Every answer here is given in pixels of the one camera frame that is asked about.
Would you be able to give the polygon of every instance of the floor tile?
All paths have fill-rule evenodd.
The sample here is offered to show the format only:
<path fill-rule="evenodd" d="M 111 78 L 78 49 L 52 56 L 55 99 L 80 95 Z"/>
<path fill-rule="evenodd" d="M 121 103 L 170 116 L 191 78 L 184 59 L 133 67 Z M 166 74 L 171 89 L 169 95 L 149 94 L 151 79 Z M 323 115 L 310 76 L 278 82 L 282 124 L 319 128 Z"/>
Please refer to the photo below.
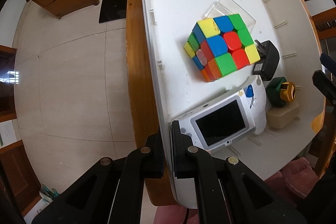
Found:
<path fill-rule="evenodd" d="M 119 159 L 127 157 L 129 153 L 137 149 L 135 142 L 114 142 L 114 146 Z"/>
<path fill-rule="evenodd" d="M 56 188 L 55 185 L 58 185 L 61 177 L 48 147 L 48 137 L 26 129 L 21 129 L 20 132 L 29 162 L 38 180 L 50 189 Z"/>
<path fill-rule="evenodd" d="M 143 195 L 142 195 L 142 208 L 143 209 L 153 209 L 156 208 L 149 199 L 146 185 L 143 186 Z"/>
<path fill-rule="evenodd" d="M 122 29 L 122 28 L 126 28 L 126 18 L 107 22 L 107 26 L 106 26 L 107 31 L 112 31 L 112 30 L 117 30 L 117 29 Z"/>
<path fill-rule="evenodd" d="M 24 147 L 39 181 L 59 193 L 102 157 L 116 159 L 113 142 L 83 141 L 21 130 Z"/>
<path fill-rule="evenodd" d="M 21 64 L 41 52 L 44 29 L 49 13 L 32 2 L 28 8 L 17 44 L 15 63 Z"/>
<path fill-rule="evenodd" d="M 99 24 L 100 4 L 91 5 L 57 19 L 49 16 L 42 43 L 42 51 L 91 34 L 106 31 L 106 23 Z"/>
<path fill-rule="evenodd" d="M 32 2 L 33 1 L 30 0 L 30 1 L 28 1 L 28 2 L 25 3 L 25 6 L 24 6 L 24 8 L 22 10 L 21 16 L 20 16 L 19 21 L 18 21 L 17 26 L 16 26 L 12 48 L 16 48 L 17 49 L 17 45 L 18 45 L 18 42 L 19 42 L 19 37 L 20 37 L 21 30 L 22 30 L 22 26 L 23 26 L 23 24 L 25 22 L 27 12 L 28 12 L 29 7 L 30 7 L 30 5 L 31 5 Z"/>
<path fill-rule="evenodd" d="M 113 140 L 134 141 L 128 97 L 125 29 L 106 32 L 105 74 Z"/>
<path fill-rule="evenodd" d="M 105 33 L 65 43 L 40 57 L 46 134 L 112 141 L 105 89 Z"/>
<path fill-rule="evenodd" d="M 153 224 L 156 208 L 142 209 L 141 210 L 141 224 Z"/>
<path fill-rule="evenodd" d="M 117 29 L 122 29 L 122 28 L 126 28 L 126 18 L 107 22 L 107 27 L 106 27 L 107 31 L 112 31 L 112 30 L 117 30 Z"/>
<path fill-rule="evenodd" d="M 18 126 L 34 132 L 43 132 L 43 120 L 39 95 L 39 63 L 34 56 L 16 65 L 19 84 L 14 85 L 14 100 Z"/>
<path fill-rule="evenodd" d="M 53 163 L 60 180 L 54 188 L 59 193 L 66 190 L 81 175 L 103 157 L 117 158 L 113 142 L 83 141 L 47 136 Z"/>

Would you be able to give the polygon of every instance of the white game console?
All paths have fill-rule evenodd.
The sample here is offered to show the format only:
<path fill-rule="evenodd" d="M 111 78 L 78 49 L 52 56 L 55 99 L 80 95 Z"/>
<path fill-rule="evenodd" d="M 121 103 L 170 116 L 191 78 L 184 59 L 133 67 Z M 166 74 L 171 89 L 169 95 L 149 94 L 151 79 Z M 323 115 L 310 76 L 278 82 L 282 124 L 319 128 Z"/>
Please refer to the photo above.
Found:
<path fill-rule="evenodd" d="M 246 93 L 250 85 L 253 96 L 251 92 Z M 252 75 L 242 86 L 172 121 L 179 121 L 181 133 L 190 136 L 194 146 L 212 153 L 251 133 L 258 135 L 263 132 L 266 127 L 265 105 L 263 82 L 259 75 Z"/>

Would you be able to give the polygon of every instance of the black screen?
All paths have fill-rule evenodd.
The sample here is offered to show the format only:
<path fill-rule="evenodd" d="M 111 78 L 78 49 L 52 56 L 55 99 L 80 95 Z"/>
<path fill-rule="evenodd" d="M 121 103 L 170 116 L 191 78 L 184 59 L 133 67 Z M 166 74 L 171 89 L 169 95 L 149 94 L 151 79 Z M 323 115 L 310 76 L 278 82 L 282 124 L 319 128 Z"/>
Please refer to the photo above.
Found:
<path fill-rule="evenodd" d="M 102 0 L 99 23 L 126 18 L 127 0 Z"/>
<path fill-rule="evenodd" d="M 208 145 L 246 127 L 236 100 L 196 120 L 196 124 Z"/>

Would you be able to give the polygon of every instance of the floor grout line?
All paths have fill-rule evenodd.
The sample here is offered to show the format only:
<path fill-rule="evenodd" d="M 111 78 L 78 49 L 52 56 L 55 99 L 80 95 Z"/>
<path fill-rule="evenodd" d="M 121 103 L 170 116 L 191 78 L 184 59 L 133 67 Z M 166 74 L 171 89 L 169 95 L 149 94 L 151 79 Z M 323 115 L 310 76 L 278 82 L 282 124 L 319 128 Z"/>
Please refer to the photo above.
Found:
<path fill-rule="evenodd" d="M 49 19 L 49 14 L 48 14 L 47 20 L 46 20 L 45 25 L 44 25 L 43 36 L 42 36 L 41 47 L 40 47 L 40 53 L 37 55 L 37 57 L 39 59 L 39 78 L 38 78 L 38 91 L 39 91 L 39 103 L 40 103 L 39 105 L 40 105 L 41 119 L 42 119 L 42 125 L 43 125 L 43 132 L 44 132 L 44 134 L 46 134 L 46 131 L 45 131 L 45 125 L 44 125 L 44 119 L 43 119 L 43 113 L 42 113 L 41 93 L 40 93 L 40 72 L 41 72 L 40 71 L 40 68 L 41 68 L 40 54 L 41 54 L 41 50 L 42 50 L 42 45 L 43 45 L 43 41 L 44 41 L 44 34 L 45 34 L 45 29 L 47 27 L 48 19 Z"/>
<path fill-rule="evenodd" d="M 110 129 L 111 129 L 111 136 L 112 136 L 112 140 L 113 140 L 112 126 L 111 126 L 111 119 L 110 119 L 110 112 L 109 112 L 109 102 L 108 102 L 108 99 L 107 99 L 107 86 L 106 86 L 106 33 L 107 33 L 107 31 L 105 32 L 105 48 L 104 48 L 105 94 L 106 94 L 107 113 L 108 113 L 108 116 L 109 116 L 109 123 L 110 123 Z M 113 140 L 113 147 L 114 147 L 115 154 L 117 155 L 116 147 L 115 147 L 115 145 L 114 145 L 114 140 Z"/>
<path fill-rule="evenodd" d="M 46 134 L 46 133 L 32 131 L 32 130 L 29 130 L 29 129 L 27 129 L 27 130 L 30 131 L 30 132 L 37 133 L 37 134 L 43 134 L 43 135 L 47 135 L 47 136 L 51 136 L 51 137 L 62 138 L 62 139 L 69 139 L 69 140 L 79 140 L 79 141 L 88 141 L 88 142 L 106 142 L 106 143 L 135 143 L 135 141 L 97 141 L 97 140 L 84 140 L 84 139 L 76 139 L 76 138 L 68 138 L 68 137 L 55 136 L 55 135 L 51 135 L 51 134 Z"/>
<path fill-rule="evenodd" d="M 39 56 L 41 53 L 44 53 L 44 52 L 46 52 L 46 51 L 48 51 L 48 50 L 51 50 L 52 48 L 56 48 L 56 47 L 58 47 L 58 46 L 61 46 L 61 45 L 66 44 L 66 43 L 69 43 L 69 42 L 72 42 L 72 41 L 75 41 L 75 40 L 78 40 L 78 39 L 81 39 L 81 38 L 89 37 L 89 36 L 92 36 L 92 35 L 95 35 L 95 34 L 100 34 L 100 33 L 104 33 L 104 32 L 106 33 L 106 32 L 111 32 L 111 31 L 116 31 L 116 30 L 122 30 L 122 29 L 126 29 L 126 28 L 118 28 L 118 29 L 113 29 L 113 30 L 109 30 L 109 31 L 106 30 L 106 31 L 103 31 L 103 32 L 98 32 L 98 33 L 89 34 L 89 35 L 86 35 L 86 36 L 84 36 L 84 37 L 79 37 L 79 38 L 76 38 L 76 39 L 73 39 L 73 40 L 64 42 L 64 43 L 62 43 L 62 44 L 59 44 L 59 45 L 57 45 L 57 46 L 51 47 L 51 48 L 49 48 L 49 49 L 47 49 L 47 50 L 45 50 L 45 51 L 42 51 L 42 44 L 43 44 L 43 41 L 42 41 L 42 43 L 41 43 L 41 52 L 40 52 L 39 54 L 34 54 L 32 57 L 30 57 L 30 58 L 28 58 L 28 59 L 26 59 L 26 60 L 24 60 L 24 61 L 22 61 L 22 62 L 20 62 L 20 63 L 15 64 L 15 66 L 19 66 L 19 65 L 21 65 L 22 63 L 28 61 L 29 59 L 35 57 L 36 55 Z"/>

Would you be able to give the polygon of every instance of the white plastic tray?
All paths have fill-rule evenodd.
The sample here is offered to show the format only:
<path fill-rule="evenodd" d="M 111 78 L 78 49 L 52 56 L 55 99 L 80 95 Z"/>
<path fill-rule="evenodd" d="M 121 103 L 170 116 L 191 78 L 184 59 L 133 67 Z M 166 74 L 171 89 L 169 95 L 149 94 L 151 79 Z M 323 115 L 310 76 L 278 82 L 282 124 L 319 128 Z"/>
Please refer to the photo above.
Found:
<path fill-rule="evenodd" d="M 218 0 L 142 0 L 157 112 L 170 180 L 176 200 L 196 208 L 192 179 L 177 180 L 172 172 L 169 122 L 235 86 L 243 84 L 252 66 L 206 83 L 184 52 L 195 22 Z M 299 87 L 298 119 L 281 130 L 266 130 L 214 155 L 237 156 L 262 179 L 292 160 L 314 137 L 311 121 L 323 110 L 323 96 L 311 77 L 321 69 L 309 17 L 300 0 L 234 0 L 255 20 L 253 39 L 271 40 L 281 58 L 275 76 L 285 76 Z"/>

